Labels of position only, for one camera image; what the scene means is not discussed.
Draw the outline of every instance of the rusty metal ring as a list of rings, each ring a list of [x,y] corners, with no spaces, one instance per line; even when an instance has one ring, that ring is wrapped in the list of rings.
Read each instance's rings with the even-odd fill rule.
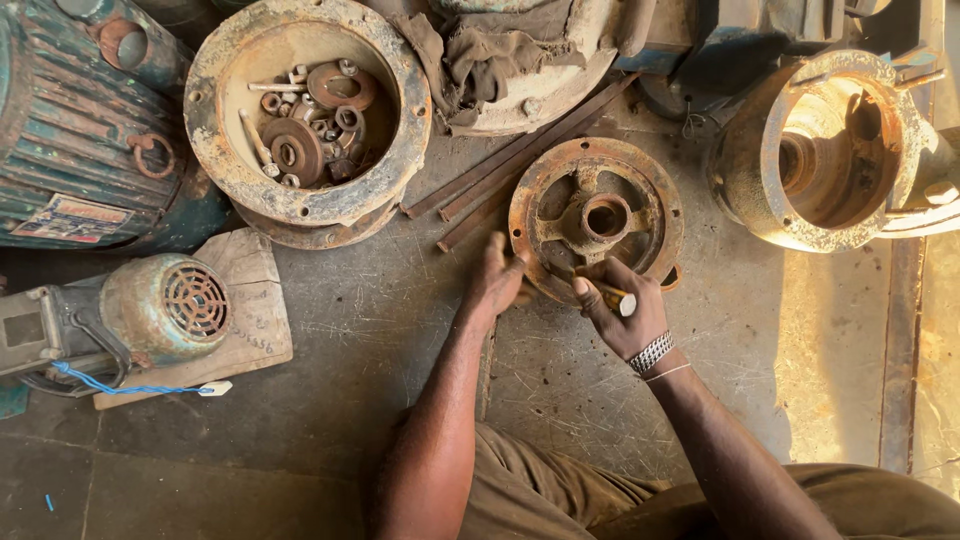
[[[360,91],[351,97],[341,97],[334,95],[326,88],[327,83],[334,79],[352,79],[360,85]],[[310,77],[306,80],[307,90],[310,95],[323,107],[328,109],[337,109],[344,105],[356,107],[357,110],[365,110],[373,103],[376,97],[376,79],[370,73],[364,70],[357,70],[352,77],[347,77],[340,72],[340,66],[337,62],[330,62],[314,68],[310,72]]]
[[[312,185],[324,172],[324,150],[316,132],[297,118],[277,118],[263,129],[263,144],[270,148],[274,162],[285,173],[300,177],[302,186]],[[283,144],[294,148],[295,159],[287,164],[280,154]]]
[[[136,68],[135,65],[124,66],[117,56],[120,41],[134,32],[145,32],[145,30],[139,24],[127,19],[114,19],[100,29],[100,34],[97,36],[97,45],[108,64],[124,71]],[[147,47],[151,47],[149,40],[147,40]]]
[[[184,101],[186,131],[210,178],[247,209],[307,230],[352,223],[392,200],[423,165],[433,116],[429,86],[414,50],[397,39],[387,19],[356,2],[260,0],[244,13],[224,21],[204,43],[187,78],[187,95],[196,91],[211,98]],[[297,24],[289,24],[287,17]],[[370,168],[354,181],[323,189],[291,189],[263,175],[235,121],[236,110],[260,96],[233,92],[229,83],[238,68],[283,46],[293,38],[291,30],[304,25],[320,31],[313,35],[336,34],[364,58],[377,58],[371,74],[378,92],[385,91],[380,85],[390,89],[389,99],[383,99],[392,106],[382,114],[392,133],[389,142],[384,140],[382,157],[377,152]],[[322,49],[311,51],[314,56],[305,61],[323,58]],[[258,65],[263,78],[276,75],[269,63]],[[261,77],[261,72],[251,75]]]
[[[154,141],[163,145],[163,148],[167,151],[167,166],[158,173],[148,169],[147,165],[143,162],[143,150],[152,150],[154,148]],[[177,165],[177,159],[174,157],[174,147],[170,145],[170,141],[163,135],[152,133],[130,135],[127,137],[127,144],[133,148],[133,161],[136,163],[137,170],[139,170],[143,176],[159,180],[174,172],[174,167]]]
[[[684,236],[680,195],[663,167],[602,137],[570,140],[535,161],[514,192],[509,223],[514,252],[536,257],[526,270],[530,282],[574,306],[570,284],[547,270],[551,260],[576,266],[614,256],[663,282]]]

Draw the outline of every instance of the rusty motor housing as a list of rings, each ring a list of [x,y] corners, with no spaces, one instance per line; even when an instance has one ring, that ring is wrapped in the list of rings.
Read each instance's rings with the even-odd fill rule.
[[[379,134],[382,156],[349,182],[319,189],[268,177],[237,112],[249,111],[260,131],[273,117],[260,105],[263,92],[248,84],[339,59],[350,59],[381,88],[364,110],[364,139]],[[248,224],[287,246],[326,249],[360,241],[394,215],[423,166],[432,106],[417,55],[383,16],[351,0],[263,0],[204,43],[187,80],[184,114],[198,159]]]
[[[112,274],[0,299],[0,377],[80,397],[95,390],[54,360],[117,387],[134,364],[174,365],[217,350],[232,316],[227,289],[195,258],[163,254]]]
[[[908,88],[864,51],[782,67],[717,138],[707,171],[714,201],[786,248],[832,253],[865,244],[907,202],[930,165],[927,150],[938,145]]]

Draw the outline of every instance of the blue machine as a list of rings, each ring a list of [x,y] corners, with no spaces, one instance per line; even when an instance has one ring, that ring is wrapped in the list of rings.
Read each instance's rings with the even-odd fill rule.
[[[187,251],[228,212],[180,103],[108,64],[53,0],[0,8],[0,246]]]

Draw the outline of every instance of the rusty flat bar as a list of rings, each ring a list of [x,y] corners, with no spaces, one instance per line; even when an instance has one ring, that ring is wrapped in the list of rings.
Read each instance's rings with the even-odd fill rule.
[[[491,198],[484,201],[482,205],[467,216],[467,219],[460,222],[460,225],[454,227],[453,231],[450,231],[446,236],[441,238],[440,241],[437,242],[437,246],[439,246],[444,253],[450,251],[450,248],[457,245],[457,242],[463,240],[471,231],[479,227],[484,220],[493,215],[496,209],[510,200],[519,181],[520,179],[517,178],[514,179],[513,182],[507,182],[502,185]]]
[[[638,75],[639,73],[632,73],[623,79],[620,79],[616,83],[607,86],[601,90],[600,93],[591,97],[586,103],[568,114],[560,122],[557,122],[557,124],[547,130],[546,133],[539,136],[529,146],[498,166],[490,174],[484,177],[483,180],[476,183],[462,195],[451,201],[450,204],[440,209],[440,216],[442,219],[444,221],[450,221],[453,216],[479,200],[485,193],[488,193],[493,189],[497,189],[499,186],[510,180],[517,172],[526,167],[537,156],[557,142],[560,137],[576,128],[580,122],[589,118],[603,106],[607,105],[610,100],[619,95],[624,88],[629,86]]]
[[[915,378],[920,362],[926,239],[897,239],[891,248],[894,264],[890,271],[877,466],[909,475],[913,466]]]
[[[493,170],[502,165],[506,160],[509,160],[516,155],[517,152],[520,152],[527,146],[529,146],[533,141],[537,140],[537,137],[546,133],[550,129],[550,126],[556,122],[546,124],[541,126],[535,132],[524,135],[514,142],[511,142],[506,147],[499,150],[496,154],[493,154],[489,158],[478,163],[475,167],[467,171],[466,173],[460,175],[455,180],[451,181],[447,185],[441,187],[440,189],[434,191],[428,195],[422,201],[416,203],[410,208],[406,208],[404,205],[400,205],[400,211],[407,215],[411,219],[416,219],[428,211],[435,209],[447,198],[460,193],[461,191],[473,187],[476,183],[480,182],[487,175],[489,175]]]
[[[578,133],[586,131],[592,126],[600,116],[603,115],[603,111],[607,108],[607,105],[604,104],[600,109],[595,110],[590,116],[584,118],[579,124],[574,126],[572,129],[567,130],[566,133],[561,137],[560,142],[566,142],[568,139],[576,136]],[[462,240],[467,234],[480,226],[488,217],[490,217],[493,212],[500,208],[500,205],[510,200],[511,195],[514,194],[516,185],[519,184],[522,173],[525,170],[525,167],[519,171],[518,174],[515,174],[511,177],[513,180],[511,182],[505,183],[500,189],[498,189],[492,197],[483,202],[476,210],[474,210],[467,219],[465,219],[460,225],[457,225],[453,231],[450,231],[446,236],[441,238],[437,242],[437,246],[446,253]]]

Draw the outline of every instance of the man's right hand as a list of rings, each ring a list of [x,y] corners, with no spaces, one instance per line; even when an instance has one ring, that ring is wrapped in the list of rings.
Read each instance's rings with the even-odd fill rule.
[[[600,291],[590,280],[581,277],[573,279],[573,292],[583,306],[583,313],[593,321],[600,337],[624,360],[643,351],[667,331],[663,297],[656,280],[637,275],[617,258],[606,258],[591,266],[578,267],[577,275],[611,284],[636,295],[634,314],[619,317],[607,307]]]

